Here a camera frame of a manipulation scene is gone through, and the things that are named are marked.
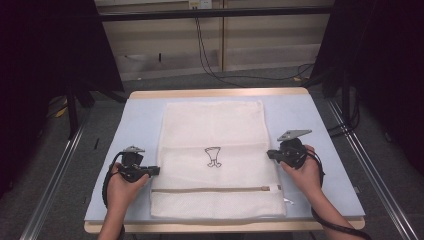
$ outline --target hand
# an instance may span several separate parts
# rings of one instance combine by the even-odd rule
[[[120,163],[115,163],[112,167],[111,173],[118,171]],[[107,189],[108,209],[127,209],[128,206],[134,201],[137,192],[149,180],[149,175],[143,175],[138,181],[134,183],[127,182],[120,174],[115,174],[110,178]]]
[[[309,153],[314,153],[314,148],[305,145]],[[305,163],[299,169],[291,168],[289,165],[280,162],[281,167],[286,171],[293,179],[296,186],[306,195],[314,194],[317,191],[321,192],[320,173],[318,164],[312,157],[307,156]]]

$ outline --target white cloth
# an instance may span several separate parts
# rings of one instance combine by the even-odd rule
[[[286,214],[261,102],[170,103],[152,181],[151,214],[240,219]]]

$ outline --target person's right hand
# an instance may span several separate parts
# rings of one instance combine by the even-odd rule
[[[305,145],[309,153],[314,153],[314,148]],[[321,191],[320,173],[318,164],[312,157],[307,156],[305,163],[299,169],[291,168],[289,165],[280,162],[281,167],[286,171],[293,179],[296,186],[306,195],[314,194],[317,191]]]

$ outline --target horizontal bar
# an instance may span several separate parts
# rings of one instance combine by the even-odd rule
[[[273,7],[273,8],[235,8],[235,9],[198,9],[198,10],[173,10],[155,12],[130,12],[130,13],[102,13],[93,16],[75,16],[74,20],[94,20],[101,22],[134,21],[134,20],[159,20],[182,18],[214,18],[214,17],[246,17],[246,16],[272,16],[272,15],[307,15],[329,14],[332,6],[312,7]]]

